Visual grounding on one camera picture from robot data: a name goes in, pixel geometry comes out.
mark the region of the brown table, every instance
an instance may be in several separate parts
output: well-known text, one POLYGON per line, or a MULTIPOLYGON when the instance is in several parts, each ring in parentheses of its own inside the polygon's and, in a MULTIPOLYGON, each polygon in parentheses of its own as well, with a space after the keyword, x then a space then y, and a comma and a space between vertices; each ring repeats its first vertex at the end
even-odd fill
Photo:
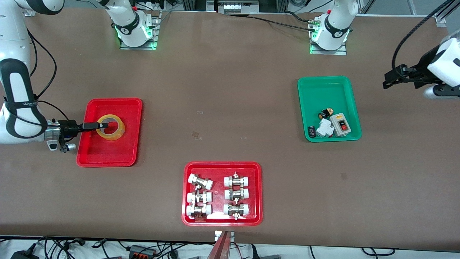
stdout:
MULTIPOLYGON (((140 97, 140 145, 133 167, 97 169, 44 143, 1 146, 0 233, 212 241, 216 229, 232 229, 237 242, 460 249, 459 102, 424 99, 411 84, 381 85, 418 21, 357 17, 348 55, 323 56, 309 54, 304 31, 215 13, 173 13, 151 52, 118 50, 104 10, 28 19, 58 63, 43 100, 81 121, 93 98, 140 97), (334 75, 353 84, 362 138, 309 143, 297 80, 334 75), (194 160, 259 162, 262 224, 182 224, 184 166, 194 160)), ((445 35, 429 21, 398 64, 417 63, 445 35)), ((36 93, 51 72, 40 50, 36 93)))

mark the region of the roll of tape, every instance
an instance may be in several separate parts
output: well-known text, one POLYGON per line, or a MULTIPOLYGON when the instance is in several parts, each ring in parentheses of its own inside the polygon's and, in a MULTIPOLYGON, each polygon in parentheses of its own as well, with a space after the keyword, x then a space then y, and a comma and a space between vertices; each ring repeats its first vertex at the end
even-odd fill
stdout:
POLYGON ((118 116, 113 115, 113 114, 104 115, 98 120, 98 123, 109 123, 109 122, 118 123, 118 128, 116 129, 114 133, 106 134, 104 132, 104 129, 97 129, 96 132, 99 134, 99 136, 109 141, 114 141, 114 140, 121 138, 121 136, 123 136, 123 134, 125 133, 125 125, 123 124, 123 122, 120 120, 118 116))

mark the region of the red wire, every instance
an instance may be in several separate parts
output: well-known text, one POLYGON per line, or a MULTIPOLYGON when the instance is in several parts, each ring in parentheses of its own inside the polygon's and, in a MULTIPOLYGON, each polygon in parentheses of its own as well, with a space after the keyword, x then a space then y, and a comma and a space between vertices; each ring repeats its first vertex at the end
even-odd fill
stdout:
POLYGON ((240 258, 243 259, 243 256, 241 255, 240 247, 238 245, 236 245, 236 244, 235 244, 235 246, 236 246, 236 248, 238 250, 238 253, 240 253, 240 258))

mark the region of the red plastic tray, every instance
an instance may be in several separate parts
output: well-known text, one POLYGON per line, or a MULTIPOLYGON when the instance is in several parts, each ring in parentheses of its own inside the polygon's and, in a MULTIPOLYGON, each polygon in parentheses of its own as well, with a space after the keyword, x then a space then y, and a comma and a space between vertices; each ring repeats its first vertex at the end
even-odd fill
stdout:
POLYGON ((139 98, 93 99, 86 107, 85 122, 95 122, 106 114, 120 117, 125 133, 116 141, 108 141, 96 131, 83 132, 77 152, 81 167, 131 166, 138 153, 142 100, 139 98))
POLYGON ((256 226, 262 222, 262 168, 256 162, 190 162, 184 170, 184 187, 182 195, 182 222, 187 226, 256 226), (248 177, 249 198, 241 201, 249 205, 249 214, 239 217, 238 220, 224 214, 224 204, 229 204, 225 200, 224 177, 229 177, 234 172, 241 177, 248 177), (212 205, 213 213, 204 220, 195 220, 187 216, 185 207, 187 193, 193 192, 195 187, 188 183, 190 174, 197 174, 201 178, 209 178, 214 181, 211 188, 213 193, 212 205))

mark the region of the green tray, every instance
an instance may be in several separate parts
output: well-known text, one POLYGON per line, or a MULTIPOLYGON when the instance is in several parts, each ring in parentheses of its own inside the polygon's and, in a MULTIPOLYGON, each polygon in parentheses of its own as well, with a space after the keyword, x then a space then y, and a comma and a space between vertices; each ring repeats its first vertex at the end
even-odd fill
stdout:
POLYGON ((304 122, 304 132, 311 142, 353 141, 361 138, 361 124, 356 110, 355 97, 351 82, 347 77, 303 77, 297 82, 299 88, 300 109, 304 122), (334 114, 343 113, 350 125, 351 132, 345 137, 310 138, 308 126, 319 126, 318 113, 331 107, 334 114))

